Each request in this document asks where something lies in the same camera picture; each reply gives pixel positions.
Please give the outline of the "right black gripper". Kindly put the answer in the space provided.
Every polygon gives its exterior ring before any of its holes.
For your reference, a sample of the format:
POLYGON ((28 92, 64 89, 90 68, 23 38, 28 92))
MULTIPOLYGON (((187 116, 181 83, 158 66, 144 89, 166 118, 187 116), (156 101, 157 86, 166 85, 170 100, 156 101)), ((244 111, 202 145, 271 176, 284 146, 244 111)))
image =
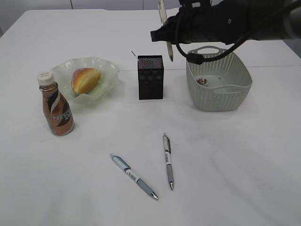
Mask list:
POLYGON ((159 29, 150 32, 151 41, 233 44, 250 28, 250 8, 248 0, 223 0, 207 8, 180 7, 176 16, 169 17, 159 29))

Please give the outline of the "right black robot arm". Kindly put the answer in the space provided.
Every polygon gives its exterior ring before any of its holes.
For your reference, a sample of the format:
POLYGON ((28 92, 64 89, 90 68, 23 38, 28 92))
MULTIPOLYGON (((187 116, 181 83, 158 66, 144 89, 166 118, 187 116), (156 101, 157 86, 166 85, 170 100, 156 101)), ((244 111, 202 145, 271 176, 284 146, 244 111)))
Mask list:
POLYGON ((285 40, 301 37, 301 9, 279 15, 290 0, 223 0, 210 6, 181 7, 175 16, 150 33, 152 42, 172 44, 222 42, 234 44, 248 40, 285 40))

